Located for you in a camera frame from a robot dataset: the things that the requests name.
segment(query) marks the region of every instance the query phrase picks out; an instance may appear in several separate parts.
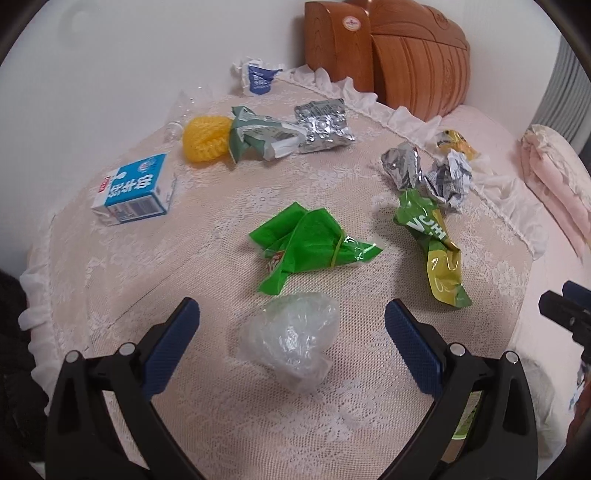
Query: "crumpled foil wrapper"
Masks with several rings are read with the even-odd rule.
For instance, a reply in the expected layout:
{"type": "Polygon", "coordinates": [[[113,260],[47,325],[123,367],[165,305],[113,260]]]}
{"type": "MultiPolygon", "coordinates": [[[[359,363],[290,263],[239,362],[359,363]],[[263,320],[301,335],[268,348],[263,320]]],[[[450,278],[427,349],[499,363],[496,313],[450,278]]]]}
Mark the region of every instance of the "crumpled foil wrapper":
{"type": "Polygon", "coordinates": [[[398,190],[416,188],[423,179],[421,156],[409,142],[403,142],[382,154],[382,165],[398,190]]]}
{"type": "Polygon", "coordinates": [[[450,150],[444,163],[424,176],[429,196],[437,203],[459,210],[472,183],[472,168],[463,153],[450,150]]]}
{"type": "Polygon", "coordinates": [[[349,145],[355,136],[347,126],[345,101],[323,100],[295,107],[295,119],[308,134],[299,146],[300,153],[329,150],[339,145],[349,145]]]}

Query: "radiator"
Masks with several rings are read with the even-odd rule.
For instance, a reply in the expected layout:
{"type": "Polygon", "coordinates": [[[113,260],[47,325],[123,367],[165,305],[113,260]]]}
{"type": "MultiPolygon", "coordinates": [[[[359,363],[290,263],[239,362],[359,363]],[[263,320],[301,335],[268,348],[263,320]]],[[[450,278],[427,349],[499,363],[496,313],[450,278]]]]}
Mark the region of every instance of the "radiator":
{"type": "Polygon", "coordinates": [[[591,81],[564,37],[532,124],[556,130],[577,153],[591,134],[591,81]]]}

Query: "pink pillow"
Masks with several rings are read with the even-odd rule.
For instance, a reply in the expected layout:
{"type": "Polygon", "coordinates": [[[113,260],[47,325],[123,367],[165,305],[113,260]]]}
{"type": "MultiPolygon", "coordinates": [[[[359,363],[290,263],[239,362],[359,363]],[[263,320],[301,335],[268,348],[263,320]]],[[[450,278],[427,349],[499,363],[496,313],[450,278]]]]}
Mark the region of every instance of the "pink pillow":
{"type": "Polygon", "coordinates": [[[533,125],[522,140],[521,164],[528,187],[582,257],[591,240],[591,177],[579,156],[560,134],[533,125]]]}

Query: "small juice box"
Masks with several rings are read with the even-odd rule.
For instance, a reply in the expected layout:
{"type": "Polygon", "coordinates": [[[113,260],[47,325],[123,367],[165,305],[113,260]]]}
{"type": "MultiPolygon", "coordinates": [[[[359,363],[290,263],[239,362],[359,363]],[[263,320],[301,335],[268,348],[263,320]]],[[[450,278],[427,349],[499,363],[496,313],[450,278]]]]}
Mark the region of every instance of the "small juice box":
{"type": "Polygon", "coordinates": [[[176,176],[166,153],[110,171],[98,188],[93,212],[105,225],[168,213],[176,176]]]}

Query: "white lace cover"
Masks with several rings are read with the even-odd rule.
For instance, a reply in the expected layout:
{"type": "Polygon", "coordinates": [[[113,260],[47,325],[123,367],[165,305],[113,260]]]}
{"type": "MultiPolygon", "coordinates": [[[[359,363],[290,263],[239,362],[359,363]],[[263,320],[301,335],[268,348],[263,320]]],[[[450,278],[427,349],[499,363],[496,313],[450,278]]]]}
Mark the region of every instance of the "white lace cover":
{"type": "MultiPolygon", "coordinates": [[[[321,98],[278,80],[267,95],[225,98],[210,113],[227,115],[245,104],[290,120],[294,106],[321,98]]],[[[402,138],[353,110],[348,117],[357,136],[350,147],[273,163],[244,159],[235,168],[229,162],[195,168],[177,147],[171,156],[178,183],[168,215],[102,226],[90,211],[98,175],[53,219],[51,321],[42,326],[51,329],[59,360],[71,349],[111,354],[163,322],[184,296],[199,302],[201,326],[153,402],[211,480],[377,479],[431,404],[384,329],[384,308],[395,297],[445,340],[475,354],[500,355],[513,332],[532,261],[526,245],[470,193],[464,214],[449,216],[447,226],[462,247],[464,285],[474,305],[456,310],[437,302],[420,247],[392,222],[398,200],[380,155],[402,138]],[[348,235],[384,248],[359,268],[287,281],[285,294],[320,291],[340,302],[340,335],[328,350],[334,366],[312,395],[291,393],[264,369],[233,358],[240,326],[269,300],[256,292],[265,263],[248,232],[295,201],[326,207],[348,235]]],[[[120,163],[159,152],[162,136],[156,132],[120,163]]],[[[422,155],[427,165],[429,156],[422,155]]],[[[141,462],[113,411],[125,449],[141,462]]]]}

